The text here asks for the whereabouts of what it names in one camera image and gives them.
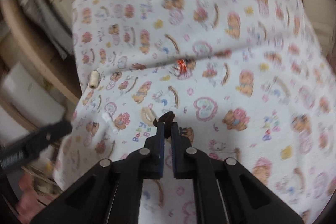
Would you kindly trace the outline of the person left hand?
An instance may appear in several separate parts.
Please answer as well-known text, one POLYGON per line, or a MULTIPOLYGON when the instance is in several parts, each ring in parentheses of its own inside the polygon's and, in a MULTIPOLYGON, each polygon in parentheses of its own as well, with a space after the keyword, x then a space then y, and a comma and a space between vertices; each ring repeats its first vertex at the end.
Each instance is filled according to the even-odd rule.
POLYGON ((18 219, 21 223, 28 224, 45 206, 39 202, 38 194, 33 188, 33 177, 29 173, 24 173, 21 177, 19 187, 23 193, 16 207, 18 219))

